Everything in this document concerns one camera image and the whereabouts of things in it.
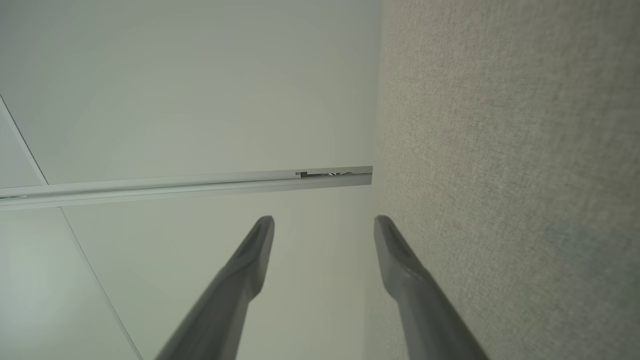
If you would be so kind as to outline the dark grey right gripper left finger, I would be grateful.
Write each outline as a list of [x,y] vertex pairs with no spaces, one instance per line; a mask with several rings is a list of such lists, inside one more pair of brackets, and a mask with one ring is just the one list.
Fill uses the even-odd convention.
[[158,360],[235,360],[249,303],[265,284],[275,221],[262,216],[180,322]]

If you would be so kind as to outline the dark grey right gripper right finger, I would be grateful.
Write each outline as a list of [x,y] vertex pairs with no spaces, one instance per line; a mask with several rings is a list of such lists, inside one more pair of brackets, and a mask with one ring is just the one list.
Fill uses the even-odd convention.
[[374,241],[382,284],[396,301],[410,360],[487,360],[487,355],[391,218]]

